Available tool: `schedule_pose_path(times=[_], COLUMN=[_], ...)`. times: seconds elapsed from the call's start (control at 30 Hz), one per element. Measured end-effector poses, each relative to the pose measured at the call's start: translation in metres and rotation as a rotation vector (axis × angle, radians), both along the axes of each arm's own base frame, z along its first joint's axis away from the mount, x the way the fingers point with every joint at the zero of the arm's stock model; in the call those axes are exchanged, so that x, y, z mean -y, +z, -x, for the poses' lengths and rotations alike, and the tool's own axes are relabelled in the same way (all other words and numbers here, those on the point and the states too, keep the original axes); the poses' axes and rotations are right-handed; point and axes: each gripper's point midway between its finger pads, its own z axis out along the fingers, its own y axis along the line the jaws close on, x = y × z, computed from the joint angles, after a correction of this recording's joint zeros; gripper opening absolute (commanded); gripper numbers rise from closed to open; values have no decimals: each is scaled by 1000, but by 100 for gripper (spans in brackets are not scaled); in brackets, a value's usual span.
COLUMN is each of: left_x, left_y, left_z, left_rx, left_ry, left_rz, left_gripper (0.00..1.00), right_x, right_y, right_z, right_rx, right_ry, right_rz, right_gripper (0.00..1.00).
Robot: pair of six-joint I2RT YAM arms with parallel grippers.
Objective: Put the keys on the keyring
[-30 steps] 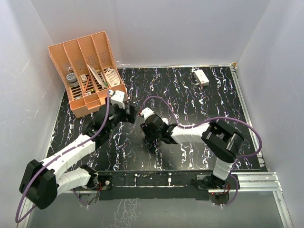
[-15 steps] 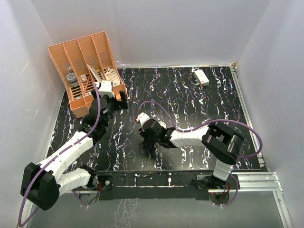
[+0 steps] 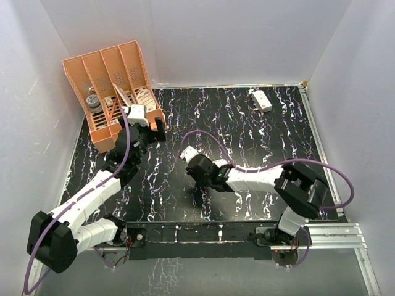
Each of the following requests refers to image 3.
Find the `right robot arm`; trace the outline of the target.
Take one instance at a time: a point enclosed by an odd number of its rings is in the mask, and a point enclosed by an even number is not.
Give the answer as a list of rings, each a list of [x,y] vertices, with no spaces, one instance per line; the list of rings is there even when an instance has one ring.
[[[199,187],[218,192],[271,192],[285,201],[287,207],[275,228],[254,235],[262,244],[293,245],[299,230],[318,217],[328,191],[327,181],[299,162],[243,172],[229,163],[219,166],[202,154],[184,155],[181,159],[186,162],[186,174]]]

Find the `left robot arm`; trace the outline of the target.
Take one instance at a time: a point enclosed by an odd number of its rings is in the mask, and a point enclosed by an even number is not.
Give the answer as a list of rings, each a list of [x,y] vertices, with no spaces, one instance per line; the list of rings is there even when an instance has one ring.
[[[77,255],[91,247],[126,242],[126,223],[120,218],[106,215],[90,224],[86,220],[133,179],[147,146],[166,140],[164,120],[157,117],[155,124],[156,129],[139,123],[122,124],[115,147],[91,181],[52,212],[40,211],[32,218],[27,242],[32,260],[62,273]]]

